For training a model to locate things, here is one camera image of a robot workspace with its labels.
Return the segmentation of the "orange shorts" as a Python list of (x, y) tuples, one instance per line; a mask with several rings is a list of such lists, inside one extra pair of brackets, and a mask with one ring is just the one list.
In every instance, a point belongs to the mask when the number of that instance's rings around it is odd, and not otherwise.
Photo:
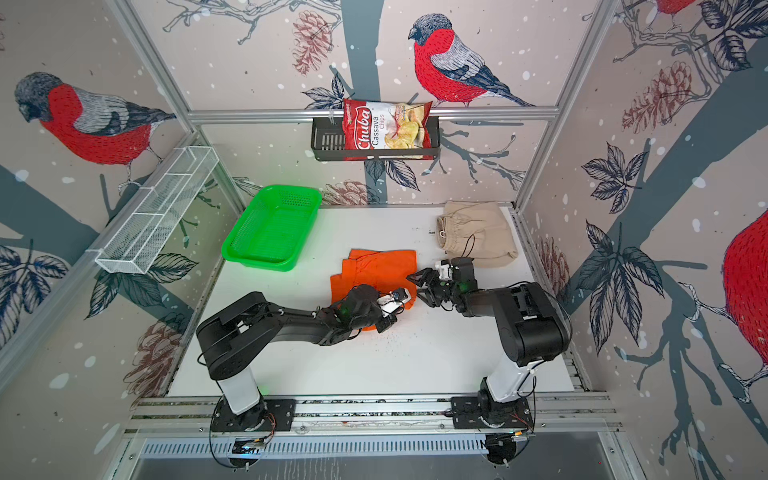
[(410, 310), (415, 304), (417, 290), (407, 276), (416, 273), (417, 267), (417, 253), (413, 250), (377, 252), (353, 249), (342, 261), (341, 272), (330, 277), (332, 302), (342, 300), (353, 287), (367, 284), (382, 293), (407, 289), (411, 299), (405, 304), (405, 309)]

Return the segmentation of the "beige shorts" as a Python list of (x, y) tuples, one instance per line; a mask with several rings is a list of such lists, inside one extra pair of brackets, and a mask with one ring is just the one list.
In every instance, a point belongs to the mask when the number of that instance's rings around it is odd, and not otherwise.
[(479, 268), (505, 267), (519, 255), (496, 203), (447, 202), (436, 220), (436, 240), (449, 258), (471, 258)]

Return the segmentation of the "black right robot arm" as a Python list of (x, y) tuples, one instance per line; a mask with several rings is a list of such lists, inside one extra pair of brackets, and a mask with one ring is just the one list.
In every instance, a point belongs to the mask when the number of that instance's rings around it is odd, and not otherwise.
[(431, 308), (446, 307), (466, 318), (495, 320), (504, 357), (481, 381), (478, 401), (497, 407), (535, 390), (535, 369), (564, 353), (572, 327), (557, 299), (539, 283), (518, 281), (482, 289), (468, 257), (443, 260), (407, 277), (417, 297)]

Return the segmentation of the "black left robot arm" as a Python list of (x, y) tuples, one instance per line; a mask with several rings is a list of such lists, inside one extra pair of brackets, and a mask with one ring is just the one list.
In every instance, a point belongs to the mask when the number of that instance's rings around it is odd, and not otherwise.
[(269, 344), (326, 347), (353, 339), (369, 327), (382, 333), (397, 322), (410, 300), (405, 288), (381, 293), (364, 284), (327, 307), (309, 311), (283, 307), (261, 292), (251, 292), (197, 326), (198, 362), (218, 384), (230, 411), (240, 416), (261, 408), (262, 394), (250, 365)]

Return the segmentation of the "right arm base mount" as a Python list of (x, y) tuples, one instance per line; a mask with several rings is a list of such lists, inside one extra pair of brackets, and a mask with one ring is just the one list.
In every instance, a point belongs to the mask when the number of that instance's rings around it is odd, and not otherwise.
[(452, 420), (455, 429), (522, 429), (532, 430), (534, 408), (531, 393), (506, 402), (496, 401), (484, 377), (475, 396), (455, 396), (444, 415)]

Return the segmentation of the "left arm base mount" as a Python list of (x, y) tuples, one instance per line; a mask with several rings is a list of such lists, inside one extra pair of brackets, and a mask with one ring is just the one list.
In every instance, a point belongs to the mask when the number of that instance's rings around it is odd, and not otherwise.
[(296, 407), (295, 398), (262, 397), (251, 409), (235, 414), (221, 396), (212, 413), (209, 429), (212, 433), (288, 432)]

